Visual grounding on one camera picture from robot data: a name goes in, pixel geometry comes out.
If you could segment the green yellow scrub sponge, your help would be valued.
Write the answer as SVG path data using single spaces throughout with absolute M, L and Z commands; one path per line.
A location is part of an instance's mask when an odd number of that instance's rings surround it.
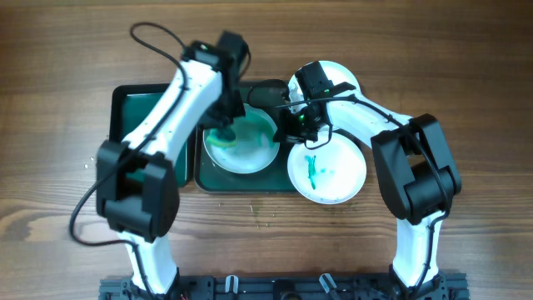
M 219 148 L 231 148 L 237 145 L 237 135 L 230 128 L 213 128 L 206 137 L 206 142 Z

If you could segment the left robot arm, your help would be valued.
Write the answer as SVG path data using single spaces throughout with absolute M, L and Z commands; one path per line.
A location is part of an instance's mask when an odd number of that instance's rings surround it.
M 225 31 L 184 49 L 166 91 L 121 142 L 97 152 L 97 214 L 129 251 L 133 275 L 101 283 L 102 299 L 180 299 L 168 232 L 178 212 L 176 161 L 197 125 L 224 128 L 244 113 L 238 84 L 249 47 Z

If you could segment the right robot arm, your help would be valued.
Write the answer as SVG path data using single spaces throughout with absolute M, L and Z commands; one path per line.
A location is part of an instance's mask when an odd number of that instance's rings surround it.
M 336 62 L 308 63 L 287 88 L 275 139 L 291 144 L 292 185 L 316 203 L 345 202 L 366 180 L 361 145 L 368 146 L 381 197 L 397 221 L 394 294 L 416 299 L 435 291 L 439 231 L 461 191 L 439 122 L 430 114 L 411 117 L 371 101 Z

